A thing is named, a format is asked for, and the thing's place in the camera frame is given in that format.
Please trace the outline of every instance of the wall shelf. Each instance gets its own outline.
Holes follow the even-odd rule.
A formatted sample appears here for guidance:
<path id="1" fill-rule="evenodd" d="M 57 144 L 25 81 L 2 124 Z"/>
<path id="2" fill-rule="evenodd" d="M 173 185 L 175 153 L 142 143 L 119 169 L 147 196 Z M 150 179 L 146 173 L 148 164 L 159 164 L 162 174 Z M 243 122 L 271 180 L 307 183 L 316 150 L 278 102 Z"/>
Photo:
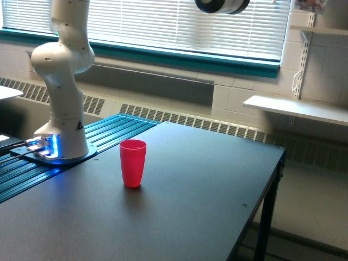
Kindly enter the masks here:
<path id="1" fill-rule="evenodd" d="M 342 30 L 342 29 L 307 27 L 307 26 L 290 26 L 290 29 L 301 30 L 303 32 L 318 33 L 318 34 L 346 35 L 346 36 L 348 36 L 348 30 Z"/>
<path id="2" fill-rule="evenodd" d="M 7 88 L 5 86 L 0 85 L 0 100 L 12 98 L 16 96 L 21 96 L 21 95 L 23 95 L 21 91 L 18 91 L 12 88 Z"/>
<path id="3" fill-rule="evenodd" d="M 289 98 L 254 95 L 243 106 L 348 126 L 348 109 Z"/>

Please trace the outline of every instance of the blue slotted rail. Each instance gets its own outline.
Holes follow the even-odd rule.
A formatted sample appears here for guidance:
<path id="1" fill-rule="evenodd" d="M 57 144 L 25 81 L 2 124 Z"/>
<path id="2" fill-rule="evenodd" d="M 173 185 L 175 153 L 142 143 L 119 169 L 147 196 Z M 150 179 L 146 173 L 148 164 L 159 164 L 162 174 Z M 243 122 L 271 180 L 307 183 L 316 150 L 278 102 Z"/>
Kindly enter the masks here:
<path id="1" fill-rule="evenodd" d="M 97 146 L 97 153 L 130 139 L 156 125 L 151 121 L 127 114 L 117 114 L 85 127 L 87 141 Z M 0 161 L 13 158 L 6 154 Z M 60 174 L 69 167 L 51 167 L 24 159 L 16 159 L 0 165 L 0 203 L 39 183 Z"/>

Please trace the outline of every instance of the blue led light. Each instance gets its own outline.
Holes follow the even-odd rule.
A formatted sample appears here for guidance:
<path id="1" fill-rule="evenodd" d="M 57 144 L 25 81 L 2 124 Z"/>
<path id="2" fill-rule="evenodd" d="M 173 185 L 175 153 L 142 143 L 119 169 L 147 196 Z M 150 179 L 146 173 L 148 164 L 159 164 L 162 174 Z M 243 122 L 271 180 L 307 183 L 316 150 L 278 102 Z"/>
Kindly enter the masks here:
<path id="1" fill-rule="evenodd" d="M 58 139 L 57 136 L 52 136 L 52 147 L 53 147 L 53 153 L 52 156 L 57 158 L 58 157 Z"/>

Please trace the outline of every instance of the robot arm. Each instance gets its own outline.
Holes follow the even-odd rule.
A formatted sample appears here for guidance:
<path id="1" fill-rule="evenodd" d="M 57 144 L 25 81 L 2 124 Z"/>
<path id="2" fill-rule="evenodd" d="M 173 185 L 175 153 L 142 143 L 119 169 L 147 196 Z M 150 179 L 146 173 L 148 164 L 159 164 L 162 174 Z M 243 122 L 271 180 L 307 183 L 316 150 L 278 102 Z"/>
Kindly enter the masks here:
<path id="1" fill-rule="evenodd" d="M 41 151 L 46 159 L 73 159 L 88 153 L 83 122 L 83 94 L 74 75 L 90 68 L 94 52 L 87 37 L 89 1 L 53 0 L 52 21 L 59 41 L 46 43 L 32 54 L 35 71 L 49 93 L 49 122 L 35 132 L 46 139 Z"/>

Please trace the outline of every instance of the heating vent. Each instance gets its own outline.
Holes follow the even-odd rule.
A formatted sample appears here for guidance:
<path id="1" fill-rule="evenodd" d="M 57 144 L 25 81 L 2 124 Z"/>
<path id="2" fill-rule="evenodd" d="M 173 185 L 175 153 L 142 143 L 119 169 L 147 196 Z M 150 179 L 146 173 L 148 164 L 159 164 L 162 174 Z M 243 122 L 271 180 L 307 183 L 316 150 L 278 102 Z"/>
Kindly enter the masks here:
<path id="1" fill-rule="evenodd" d="M 11 79 L 5 79 L 5 78 L 0 78 L 0 85 L 22 91 L 23 95 L 20 98 L 29 99 L 29 100 L 38 101 L 38 102 L 44 102 L 49 104 L 49 95 L 48 95 L 47 88 L 45 86 L 24 83 L 17 80 L 11 80 Z M 83 111 L 85 113 L 99 115 L 103 109 L 104 103 L 105 103 L 105 99 L 84 95 L 83 96 Z"/>
<path id="2" fill-rule="evenodd" d="M 122 104 L 120 113 L 141 116 L 149 120 L 170 121 L 190 127 L 206 129 L 212 132 L 250 139 L 267 144 L 287 148 L 287 160 L 323 167 L 329 170 L 348 172 L 348 148 L 341 145 L 331 145 L 294 136 L 266 133 L 256 128 L 236 125 L 229 122 L 192 116 L 187 114 L 170 113 L 163 110 L 143 108 L 130 104 Z"/>

